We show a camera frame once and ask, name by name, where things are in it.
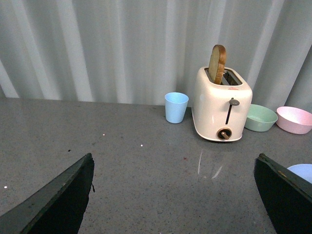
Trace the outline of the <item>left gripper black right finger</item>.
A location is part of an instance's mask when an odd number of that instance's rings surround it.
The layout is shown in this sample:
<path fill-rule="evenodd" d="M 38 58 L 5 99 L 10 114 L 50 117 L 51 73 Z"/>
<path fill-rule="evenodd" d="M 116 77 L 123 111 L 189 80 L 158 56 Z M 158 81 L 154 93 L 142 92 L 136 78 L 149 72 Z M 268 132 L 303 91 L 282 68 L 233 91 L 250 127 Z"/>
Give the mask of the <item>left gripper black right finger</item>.
<path fill-rule="evenodd" d="M 254 179 L 278 234 L 312 232 L 312 184 L 261 153 Z"/>

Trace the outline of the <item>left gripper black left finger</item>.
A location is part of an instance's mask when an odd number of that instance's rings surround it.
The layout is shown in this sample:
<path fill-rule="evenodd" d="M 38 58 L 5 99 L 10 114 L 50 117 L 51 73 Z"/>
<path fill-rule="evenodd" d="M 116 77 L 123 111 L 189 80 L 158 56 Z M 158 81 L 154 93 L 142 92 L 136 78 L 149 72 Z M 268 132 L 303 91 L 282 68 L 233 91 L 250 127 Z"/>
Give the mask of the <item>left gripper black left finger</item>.
<path fill-rule="evenodd" d="M 95 163 L 86 154 L 0 217 L 2 234 L 77 234 L 94 189 Z"/>

